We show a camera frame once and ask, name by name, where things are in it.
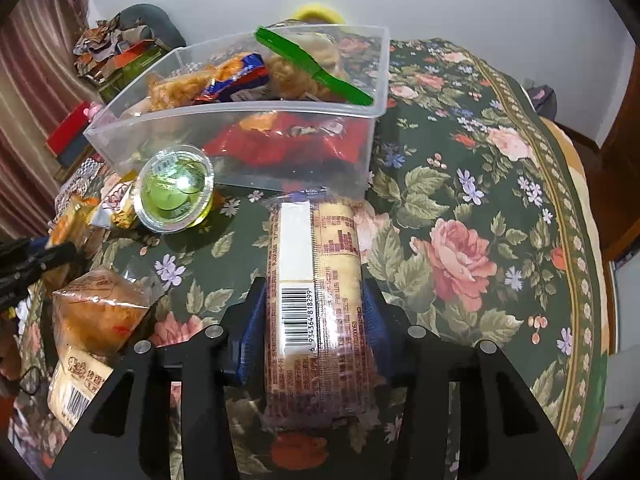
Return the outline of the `green jelly cup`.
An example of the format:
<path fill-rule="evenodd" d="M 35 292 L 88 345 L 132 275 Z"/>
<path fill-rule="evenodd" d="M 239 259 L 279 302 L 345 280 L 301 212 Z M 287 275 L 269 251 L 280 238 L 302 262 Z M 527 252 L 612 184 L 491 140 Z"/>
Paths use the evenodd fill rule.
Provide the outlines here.
<path fill-rule="evenodd" d="M 172 234 L 197 226 L 213 205 L 215 174 L 199 148 L 180 144 L 153 155 L 134 182 L 134 211 L 150 231 Z"/>

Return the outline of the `grey plush toy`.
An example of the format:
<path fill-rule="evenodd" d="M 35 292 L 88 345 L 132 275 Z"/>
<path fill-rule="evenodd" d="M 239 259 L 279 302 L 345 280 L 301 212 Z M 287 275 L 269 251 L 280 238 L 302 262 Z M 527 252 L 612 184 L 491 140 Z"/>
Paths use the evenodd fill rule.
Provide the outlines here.
<path fill-rule="evenodd" d="M 186 46 L 186 40 L 168 14 L 151 3 L 137 3 L 122 10 L 119 13 L 119 26 L 121 30 L 146 26 L 151 31 L 150 37 L 169 50 Z"/>

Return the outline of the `red noodle snack bag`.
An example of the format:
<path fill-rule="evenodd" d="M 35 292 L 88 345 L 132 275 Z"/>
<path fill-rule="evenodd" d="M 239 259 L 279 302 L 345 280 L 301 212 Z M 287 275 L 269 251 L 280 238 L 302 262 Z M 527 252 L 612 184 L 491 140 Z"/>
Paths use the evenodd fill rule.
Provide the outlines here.
<path fill-rule="evenodd" d="M 356 164 L 368 144 L 369 127 L 358 118 L 306 118 L 289 112 L 248 115 L 221 130 L 203 152 L 229 156 L 252 167 L 300 166 L 340 160 Z"/>

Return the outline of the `yellow mixed snack bag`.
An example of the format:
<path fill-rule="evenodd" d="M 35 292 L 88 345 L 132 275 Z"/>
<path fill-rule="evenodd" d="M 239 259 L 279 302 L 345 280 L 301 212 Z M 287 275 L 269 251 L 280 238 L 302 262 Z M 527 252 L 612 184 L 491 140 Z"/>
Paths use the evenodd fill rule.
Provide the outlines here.
<path fill-rule="evenodd" d="M 138 174 L 132 170 L 121 177 L 96 208 L 89 212 L 86 223 L 99 229 L 128 230 L 137 220 L 134 211 L 134 184 Z"/>

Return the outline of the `brown bread pack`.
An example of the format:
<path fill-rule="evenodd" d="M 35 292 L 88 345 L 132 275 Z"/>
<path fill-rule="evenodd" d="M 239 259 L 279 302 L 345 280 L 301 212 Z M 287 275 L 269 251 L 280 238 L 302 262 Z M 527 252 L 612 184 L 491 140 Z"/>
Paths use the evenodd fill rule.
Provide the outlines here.
<path fill-rule="evenodd" d="M 120 275 L 99 266 L 52 292 L 52 327 L 59 356 L 75 349 L 100 358 L 119 352 L 163 295 L 153 274 Z"/>

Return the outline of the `floral green bedspread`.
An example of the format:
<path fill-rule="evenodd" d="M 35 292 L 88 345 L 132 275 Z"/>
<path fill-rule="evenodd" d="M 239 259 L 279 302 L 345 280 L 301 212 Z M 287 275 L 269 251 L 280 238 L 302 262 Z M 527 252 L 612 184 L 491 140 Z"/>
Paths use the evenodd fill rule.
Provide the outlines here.
<path fill-rule="evenodd" d="M 390 98 L 357 208 L 364 276 L 442 339 L 494 340 L 584 474 L 604 403 L 608 330 L 598 230 L 573 145 L 520 85 L 447 40 L 392 40 Z M 219 321 L 265 274 L 262 193 L 224 186 L 195 229 L 107 235 L 93 266 L 140 257 L 167 294 L 160 344 Z M 402 390 L 326 431 L 262 429 L 257 394 L 228 391 L 243 479 L 385 479 Z"/>

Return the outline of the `orange label rice cake pack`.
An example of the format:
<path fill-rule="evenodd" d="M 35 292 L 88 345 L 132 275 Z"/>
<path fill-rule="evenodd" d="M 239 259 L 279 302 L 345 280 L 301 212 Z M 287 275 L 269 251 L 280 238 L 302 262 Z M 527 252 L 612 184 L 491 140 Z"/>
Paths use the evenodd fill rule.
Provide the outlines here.
<path fill-rule="evenodd" d="M 92 259 L 101 248 L 105 230 L 90 224 L 92 215 L 100 203 L 101 200 L 97 197 L 81 198 L 79 195 L 73 195 L 55 223 L 47 247 L 70 242 L 75 246 L 76 257 L 71 263 L 65 263 L 43 274 L 44 287 L 49 296 L 88 270 Z"/>

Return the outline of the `green edged cracker bag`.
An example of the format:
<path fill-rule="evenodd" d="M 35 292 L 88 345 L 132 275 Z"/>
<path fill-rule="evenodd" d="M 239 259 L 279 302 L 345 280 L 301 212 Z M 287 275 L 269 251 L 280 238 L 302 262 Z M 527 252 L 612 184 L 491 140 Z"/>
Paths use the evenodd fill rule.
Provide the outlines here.
<path fill-rule="evenodd" d="M 372 96 L 327 72 L 299 44 L 262 26 L 255 30 L 254 36 L 260 44 L 281 55 L 282 58 L 306 72 L 313 80 L 324 84 L 332 93 L 338 94 L 347 102 L 362 106 L 370 106 L 373 103 Z"/>

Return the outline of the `blue snack packet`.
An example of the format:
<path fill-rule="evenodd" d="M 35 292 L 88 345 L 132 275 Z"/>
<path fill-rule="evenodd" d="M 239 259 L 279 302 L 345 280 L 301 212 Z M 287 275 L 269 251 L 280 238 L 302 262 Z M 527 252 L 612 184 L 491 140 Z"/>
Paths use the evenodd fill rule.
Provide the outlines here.
<path fill-rule="evenodd" d="M 270 96 L 267 66 L 258 53 L 241 53 L 216 67 L 194 104 L 259 101 Z"/>

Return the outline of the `clear plastic storage box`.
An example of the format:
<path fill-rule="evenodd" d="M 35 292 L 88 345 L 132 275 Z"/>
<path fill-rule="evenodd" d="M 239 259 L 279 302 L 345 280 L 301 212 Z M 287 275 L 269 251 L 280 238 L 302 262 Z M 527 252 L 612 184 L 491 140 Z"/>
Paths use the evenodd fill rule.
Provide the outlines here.
<path fill-rule="evenodd" d="M 290 192 L 325 186 L 351 198 L 368 188 L 375 123 L 386 112 L 390 32 L 371 25 L 294 24 L 277 34 L 327 72 L 371 97 L 332 96 L 250 32 L 164 55 L 96 113 L 85 136 L 119 174 L 140 170 L 178 144 L 203 151 L 218 183 Z M 228 102 L 198 102 L 204 75 L 243 54 L 265 62 L 269 81 Z"/>

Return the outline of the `barcode biscuit pack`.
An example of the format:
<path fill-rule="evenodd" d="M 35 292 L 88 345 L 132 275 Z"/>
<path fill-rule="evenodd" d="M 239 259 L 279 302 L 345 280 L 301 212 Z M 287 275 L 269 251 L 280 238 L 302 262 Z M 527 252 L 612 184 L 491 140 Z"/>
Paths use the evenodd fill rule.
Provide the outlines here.
<path fill-rule="evenodd" d="M 352 203 L 325 188 L 269 203 L 264 422 L 322 428 L 374 407 Z"/>

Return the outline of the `clear wrapped pastry pack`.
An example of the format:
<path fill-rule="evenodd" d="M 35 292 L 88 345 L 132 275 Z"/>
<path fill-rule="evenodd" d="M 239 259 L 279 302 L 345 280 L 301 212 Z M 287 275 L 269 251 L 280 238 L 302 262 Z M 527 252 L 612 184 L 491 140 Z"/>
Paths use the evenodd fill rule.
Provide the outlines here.
<path fill-rule="evenodd" d="M 104 356 L 73 346 L 63 346 L 51 377 L 48 407 L 72 431 L 113 369 Z"/>

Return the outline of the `striped red curtain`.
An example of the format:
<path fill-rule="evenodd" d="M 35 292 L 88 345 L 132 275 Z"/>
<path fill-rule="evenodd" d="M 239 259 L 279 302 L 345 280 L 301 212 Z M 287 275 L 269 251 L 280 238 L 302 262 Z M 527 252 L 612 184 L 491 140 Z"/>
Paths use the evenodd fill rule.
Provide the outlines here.
<path fill-rule="evenodd" d="M 47 138 L 98 94 L 74 67 L 88 0 L 17 0 L 1 19 L 1 237 L 43 234 L 60 164 Z"/>

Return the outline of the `pink toy figure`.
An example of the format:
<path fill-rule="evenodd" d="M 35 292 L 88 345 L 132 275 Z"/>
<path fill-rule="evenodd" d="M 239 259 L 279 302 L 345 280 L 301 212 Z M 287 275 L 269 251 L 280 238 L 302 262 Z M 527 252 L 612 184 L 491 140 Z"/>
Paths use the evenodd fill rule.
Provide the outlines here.
<path fill-rule="evenodd" d="M 91 102 L 87 108 L 84 109 L 84 114 L 88 119 L 88 122 L 92 122 L 97 114 L 103 110 L 104 105 L 98 102 Z"/>

